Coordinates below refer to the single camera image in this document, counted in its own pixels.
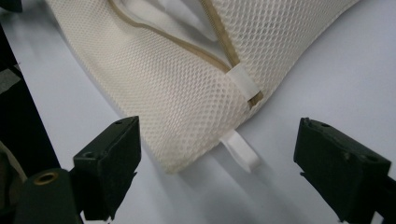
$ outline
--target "white surface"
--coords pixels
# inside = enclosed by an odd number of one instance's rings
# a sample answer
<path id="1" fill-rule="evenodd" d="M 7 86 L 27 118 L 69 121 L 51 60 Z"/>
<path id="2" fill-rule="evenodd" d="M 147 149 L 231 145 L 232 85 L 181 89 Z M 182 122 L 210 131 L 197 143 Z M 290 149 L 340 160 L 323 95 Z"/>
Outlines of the white surface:
<path id="1" fill-rule="evenodd" d="M 396 1 L 365 0 L 313 44 L 237 130 L 263 159 L 255 174 L 224 147 L 179 175 L 166 175 L 143 150 L 114 223 L 337 223 L 292 161 L 299 119 L 327 122 L 396 162 L 395 21 Z M 69 169 L 73 155 L 119 116 L 42 7 L 3 18 L 2 25 L 60 163 Z"/>

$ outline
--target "cream mesh fabric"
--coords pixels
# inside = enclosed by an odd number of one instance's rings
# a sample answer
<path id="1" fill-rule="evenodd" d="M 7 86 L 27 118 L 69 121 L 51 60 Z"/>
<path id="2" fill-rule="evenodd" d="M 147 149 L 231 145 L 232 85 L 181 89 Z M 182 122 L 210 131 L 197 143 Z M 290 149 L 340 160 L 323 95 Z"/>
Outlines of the cream mesh fabric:
<path id="1" fill-rule="evenodd" d="M 153 155 L 167 173 L 175 173 L 253 115 L 317 35 L 356 0 L 213 1 L 241 62 L 264 93 L 252 109 L 218 68 L 131 26 L 107 1 L 48 2 L 98 85 L 126 116 L 140 117 Z"/>
<path id="2" fill-rule="evenodd" d="M 233 47 L 270 95 L 341 13 L 359 0 L 212 0 Z"/>

